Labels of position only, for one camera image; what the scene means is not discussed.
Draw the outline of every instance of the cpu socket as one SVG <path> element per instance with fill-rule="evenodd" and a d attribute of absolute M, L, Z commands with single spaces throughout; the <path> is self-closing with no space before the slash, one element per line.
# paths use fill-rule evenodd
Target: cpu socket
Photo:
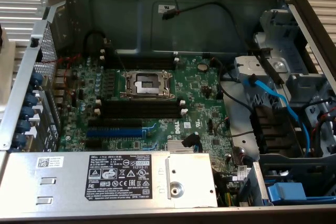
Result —
<path fill-rule="evenodd" d="M 130 71 L 125 74 L 125 92 L 121 97 L 134 99 L 172 99 L 170 78 L 173 75 L 162 72 Z"/>

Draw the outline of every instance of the barcode sticker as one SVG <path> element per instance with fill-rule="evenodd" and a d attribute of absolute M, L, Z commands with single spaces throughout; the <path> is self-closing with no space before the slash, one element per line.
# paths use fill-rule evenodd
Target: barcode sticker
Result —
<path fill-rule="evenodd" d="M 158 13 L 165 13 L 168 10 L 174 9 L 175 5 L 159 5 Z"/>
<path fill-rule="evenodd" d="M 237 175 L 239 181 L 244 180 L 247 177 L 247 165 L 238 166 Z"/>
<path fill-rule="evenodd" d="M 63 167 L 64 157 L 39 157 L 36 168 L 60 168 Z"/>
<path fill-rule="evenodd" d="M 184 128 L 185 129 L 191 129 L 191 123 L 190 122 L 184 122 Z"/>

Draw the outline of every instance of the power supply label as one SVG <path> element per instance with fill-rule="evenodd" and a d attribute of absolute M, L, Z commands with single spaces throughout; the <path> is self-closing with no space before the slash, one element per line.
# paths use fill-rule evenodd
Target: power supply label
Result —
<path fill-rule="evenodd" d="M 85 197 L 152 199 L 151 155 L 90 155 Z"/>

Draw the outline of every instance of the motherboard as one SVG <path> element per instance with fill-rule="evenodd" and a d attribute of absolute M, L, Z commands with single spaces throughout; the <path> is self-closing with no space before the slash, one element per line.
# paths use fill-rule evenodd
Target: motherboard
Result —
<path fill-rule="evenodd" d="M 69 91 L 58 150 L 198 152 L 182 144 L 198 137 L 215 170 L 237 171 L 217 68 L 202 56 L 174 56 L 172 64 L 110 68 L 88 57 L 59 69 Z M 216 134 L 218 124 L 228 137 Z"/>

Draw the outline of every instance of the barcode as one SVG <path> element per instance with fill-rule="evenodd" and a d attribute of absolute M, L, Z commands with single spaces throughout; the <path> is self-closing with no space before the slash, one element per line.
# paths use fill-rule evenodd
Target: barcode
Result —
<path fill-rule="evenodd" d="M 40 158 L 37 167 L 48 167 L 50 158 Z"/>

